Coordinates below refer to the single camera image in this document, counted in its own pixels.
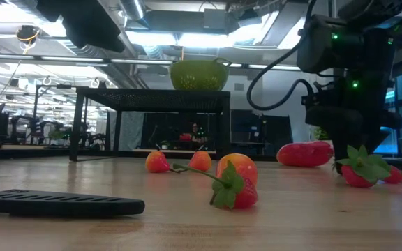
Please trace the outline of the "green plastic colander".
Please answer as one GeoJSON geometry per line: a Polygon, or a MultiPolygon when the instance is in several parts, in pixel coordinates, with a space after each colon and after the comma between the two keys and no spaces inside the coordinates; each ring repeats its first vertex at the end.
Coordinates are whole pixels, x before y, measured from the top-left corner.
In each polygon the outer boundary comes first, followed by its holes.
{"type": "Polygon", "coordinates": [[[224,58],[178,61],[170,66],[170,79],[176,90],[221,91],[231,65],[224,58]]]}

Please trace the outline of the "green plant in white pot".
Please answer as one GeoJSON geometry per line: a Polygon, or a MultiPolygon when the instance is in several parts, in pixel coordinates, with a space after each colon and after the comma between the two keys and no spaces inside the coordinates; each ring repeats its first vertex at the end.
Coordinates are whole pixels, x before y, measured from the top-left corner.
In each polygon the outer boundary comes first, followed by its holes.
{"type": "Polygon", "coordinates": [[[329,141],[330,140],[329,134],[321,127],[316,127],[313,130],[313,136],[318,141],[329,141]]]}

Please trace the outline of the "person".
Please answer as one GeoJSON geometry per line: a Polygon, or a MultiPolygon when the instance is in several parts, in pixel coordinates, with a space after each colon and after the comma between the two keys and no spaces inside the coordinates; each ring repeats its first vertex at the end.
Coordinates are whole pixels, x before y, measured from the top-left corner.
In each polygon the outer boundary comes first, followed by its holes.
{"type": "Polygon", "coordinates": [[[207,136],[201,131],[197,123],[192,124],[191,132],[186,133],[186,135],[190,137],[190,150],[198,150],[208,142],[207,136]]]}

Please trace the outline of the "black handled kitchen knife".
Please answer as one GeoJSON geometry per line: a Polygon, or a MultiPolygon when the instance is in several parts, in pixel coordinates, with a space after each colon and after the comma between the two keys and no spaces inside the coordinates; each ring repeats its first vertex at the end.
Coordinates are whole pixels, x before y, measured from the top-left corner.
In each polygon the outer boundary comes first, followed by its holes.
{"type": "Polygon", "coordinates": [[[140,199],[37,190],[0,191],[0,213],[66,218],[111,218],[144,212],[140,199]]]}

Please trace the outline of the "black perforated metal shelf rack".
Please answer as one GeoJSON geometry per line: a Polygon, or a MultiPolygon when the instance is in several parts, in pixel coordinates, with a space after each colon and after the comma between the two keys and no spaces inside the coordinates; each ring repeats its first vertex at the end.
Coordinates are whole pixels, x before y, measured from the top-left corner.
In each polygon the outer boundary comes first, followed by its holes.
{"type": "Polygon", "coordinates": [[[73,131],[70,136],[69,160],[78,161],[80,127],[84,99],[93,100],[113,109],[116,115],[114,149],[111,156],[119,156],[119,137],[122,112],[179,112],[215,114],[217,122],[216,157],[222,158],[231,150],[230,93],[227,91],[181,91],[158,89],[76,89],[73,131]]]}

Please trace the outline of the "black aluminium table frame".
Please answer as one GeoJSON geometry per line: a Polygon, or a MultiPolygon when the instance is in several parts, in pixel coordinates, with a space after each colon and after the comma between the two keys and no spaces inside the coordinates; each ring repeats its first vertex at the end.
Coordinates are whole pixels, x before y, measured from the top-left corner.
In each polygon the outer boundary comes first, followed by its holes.
{"type": "MultiPolygon", "coordinates": [[[[79,150],[77,152],[77,161],[84,161],[84,157],[88,158],[145,158],[149,155],[151,150],[136,149],[141,151],[92,151],[92,150],[79,150]]],[[[166,158],[171,159],[187,159],[190,160],[194,153],[170,151],[164,152],[166,158]]],[[[69,157],[69,149],[0,149],[0,160],[3,159],[20,159],[20,158],[48,158],[48,157],[69,157]]],[[[269,161],[277,162],[275,156],[268,155],[249,155],[253,161],[269,161]]]]}

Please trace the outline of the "black background cabinet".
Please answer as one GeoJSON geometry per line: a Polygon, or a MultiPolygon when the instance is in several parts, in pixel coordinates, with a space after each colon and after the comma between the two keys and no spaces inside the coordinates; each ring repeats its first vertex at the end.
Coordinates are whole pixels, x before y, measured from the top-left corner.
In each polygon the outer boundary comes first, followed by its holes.
{"type": "Polygon", "coordinates": [[[245,155],[275,156],[282,146],[293,143],[289,116],[233,109],[231,133],[232,152],[245,155]]]}

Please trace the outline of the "red orange toy pepper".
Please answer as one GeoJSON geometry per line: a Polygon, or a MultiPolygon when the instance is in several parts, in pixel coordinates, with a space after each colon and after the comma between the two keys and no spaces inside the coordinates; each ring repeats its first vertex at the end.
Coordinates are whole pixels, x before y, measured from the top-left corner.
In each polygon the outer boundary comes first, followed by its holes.
{"type": "Polygon", "coordinates": [[[286,166],[319,167],[326,164],[334,155],[327,142],[304,142],[286,144],[276,154],[277,160],[286,166]]]}

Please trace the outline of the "long-stemmed red toy strawberry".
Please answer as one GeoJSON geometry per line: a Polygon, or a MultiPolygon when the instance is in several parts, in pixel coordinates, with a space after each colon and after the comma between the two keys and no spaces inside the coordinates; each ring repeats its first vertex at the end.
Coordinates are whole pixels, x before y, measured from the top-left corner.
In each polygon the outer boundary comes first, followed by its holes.
{"type": "Polygon", "coordinates": [[[230,161],[220,178],[180,164],[173,164],[173,167],[177,172],[191,171],[212,178],[211,189],[214,193],[210,204],[216,208],[248,209],[258,201],[258,192],[252,181],[240,175],[230,161]]]}

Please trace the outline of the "grey curtain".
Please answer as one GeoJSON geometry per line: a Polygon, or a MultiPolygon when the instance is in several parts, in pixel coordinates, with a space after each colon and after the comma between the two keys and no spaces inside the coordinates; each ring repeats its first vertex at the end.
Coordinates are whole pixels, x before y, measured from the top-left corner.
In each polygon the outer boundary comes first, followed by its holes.
{"type": "Polygon", "coordinates": [[[132,151],[141,145],[144,112],[122,112],[119,150],[132,151]]]}

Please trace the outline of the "black background workstation frame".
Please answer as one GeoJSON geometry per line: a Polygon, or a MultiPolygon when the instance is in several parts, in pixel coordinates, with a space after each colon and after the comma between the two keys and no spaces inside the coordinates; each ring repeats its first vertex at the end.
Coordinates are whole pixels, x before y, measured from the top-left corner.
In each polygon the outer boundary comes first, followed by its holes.
{"type": "Polygon", "coordinates": [[[87,107],[89,104],[89,100],[96,100],[96,95],[106,93],[108,89],[92,89],[87,86],[74,86],[65,85],[65,84],[55,84],[55,85],[36,85],[36,92],[34,98],[33,105],[33,117],[36,119],[37,117],[37,109],[38,109],[38,99],[40,97],[40,88],[58,88],[58,89],[75,89],[76,92],[76,101],[75,101],[75,111],[74,111],[74,120],[72,125],[72,131],[69,134],[70,140],[70,150],[78,150],[85,149],[84,146],[86,142],[91,143],[92,137],[88,136],[84,126],[87,125],[87,107]]]}

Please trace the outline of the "yellow orange toy pear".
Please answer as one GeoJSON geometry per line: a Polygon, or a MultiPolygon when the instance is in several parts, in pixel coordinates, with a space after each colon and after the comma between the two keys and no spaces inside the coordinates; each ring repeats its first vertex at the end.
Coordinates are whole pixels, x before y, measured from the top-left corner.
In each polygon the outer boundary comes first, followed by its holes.
{"type": "Polygon", "coordinates": [[[159,145],[151,151],[145,160],[145,167],[150,173],[163,173],[170,171],[170,163],[161,151],[159,145]]]}
{"type": "Polygon", "coordinates": [[[237,173],[243,178],[248,178],[256,185],[258,183],[258,169],[256,164],[247,156],[240,153],[231,153],[222,157],[217,164],[216,177],[220,178],[223,170],[231,162],[237,173]]]}

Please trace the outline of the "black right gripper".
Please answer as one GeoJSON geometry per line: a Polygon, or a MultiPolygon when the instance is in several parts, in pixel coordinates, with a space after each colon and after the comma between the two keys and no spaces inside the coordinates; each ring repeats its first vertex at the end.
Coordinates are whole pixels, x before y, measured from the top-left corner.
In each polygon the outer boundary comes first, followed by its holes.
{"type": "Polygon", "coordinates": [[[394,82],[390,75],[346,75],[330,83],[332,88],[304,96],[306,122],[324,129],[332,139],[334,166],[348,158],[352,138],[368,137],[364,146],[369,155],[386,137],[374,137],[381,127],[402,128],[402,116],[385,109],[387,90],[394,82]]]}

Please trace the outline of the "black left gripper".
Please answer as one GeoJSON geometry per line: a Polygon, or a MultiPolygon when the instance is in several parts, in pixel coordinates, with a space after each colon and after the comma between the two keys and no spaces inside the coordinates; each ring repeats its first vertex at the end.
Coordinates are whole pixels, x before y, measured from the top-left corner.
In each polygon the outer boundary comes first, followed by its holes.
{"type": "Polygon", "coordinates": [[[99,8],[98,0],[37,0],[36,9],[50,22],[63,17],[68,39],[77,47],[100,47],[123,52],[120,30],[110,16],[99,8]]]}

